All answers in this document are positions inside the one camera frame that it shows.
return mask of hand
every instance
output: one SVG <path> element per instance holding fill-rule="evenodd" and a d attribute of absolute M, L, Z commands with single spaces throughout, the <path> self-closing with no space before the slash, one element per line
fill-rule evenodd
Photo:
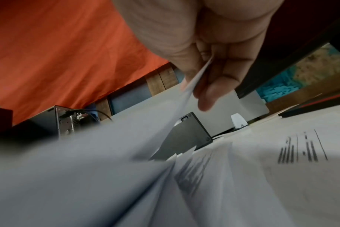
<path fill-rule="evenodd" d="M 194 90 L 209 110 L 255 61 L 283 0 L 113 0 L 135 36 L 185 73 L 185 84 L 214 55 Z"/>

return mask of orange cloth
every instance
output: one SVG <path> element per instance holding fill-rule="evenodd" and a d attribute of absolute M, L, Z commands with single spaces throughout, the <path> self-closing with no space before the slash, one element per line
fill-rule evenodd
<path fill-rule="evenodd" d="M 165 63 L 110 0 L 0 1 L 0 106 L 13 123 L 84 107 Z"/>

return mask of orange fabric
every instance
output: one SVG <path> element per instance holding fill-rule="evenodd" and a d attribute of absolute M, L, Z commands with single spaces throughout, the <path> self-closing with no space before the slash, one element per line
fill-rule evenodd
<path fill-rule="evenodd" d="M 0 106 L 13 123 L 53 105 L 83 107 L 165 63 L 110 0 L 0 1 Z"/>

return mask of wooden plank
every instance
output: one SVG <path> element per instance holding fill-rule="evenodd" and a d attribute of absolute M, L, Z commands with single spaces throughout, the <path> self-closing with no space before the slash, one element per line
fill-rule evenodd
<path fill-rule="evenodd" d="M 179 84 L 179 81 L 176 78 L 174 70 L 170 65 L 166 69 L 163 70 L 158 69 L 158 72 L 166 90 Z"/>
<path fill-rule="evenodd" d="M 150 93 L 152 96 L 159 94 L 160 92 L 165 91 L 165 87 L 163 81 L 157 70 L 147 74 L 145 76 L 146 82 L 148 84 Z"/>
<path fill-rule="evenodd" d="M 301 88 L 281 98 L 266 103 L 269 115 L 284 110 L 290 106 L 301 104 L 320 94 L 328 94 L 340 90 L 340 73 L 325 78 L 317 83 Z"/>
<path fill-rule="evenodd" d="M 97 110 L 103 111 L 108 116 L 112 116 L 107 97 L 104 97 L 104 98 L 96 101 L 95 106 L 96 106 Z M 100 121 L 107 119 L 107 117 L 102 113 L 98 113 L 98 116 L 99 116 Z"/>

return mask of wire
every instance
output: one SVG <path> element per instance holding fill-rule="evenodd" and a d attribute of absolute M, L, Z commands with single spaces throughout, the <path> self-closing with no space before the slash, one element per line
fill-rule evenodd
<path fill-rule="evenodd" d="M 90 110 L 90 109 L 74 109 L 74 110 L 69 110 L 67 112 L 77 112 L 77 111 L 84 111 L 84 112 L 91 112 L 91 111 L 96 111 L 96 112 L 99 112 L 101 114 L 103 114 L 104 116 L 106 116 L 109 120 L 113 121 L 109 115 L 107 115 L 106 113 L 104 113 L 103 111 L 100 111 L 100 110 Z"/>

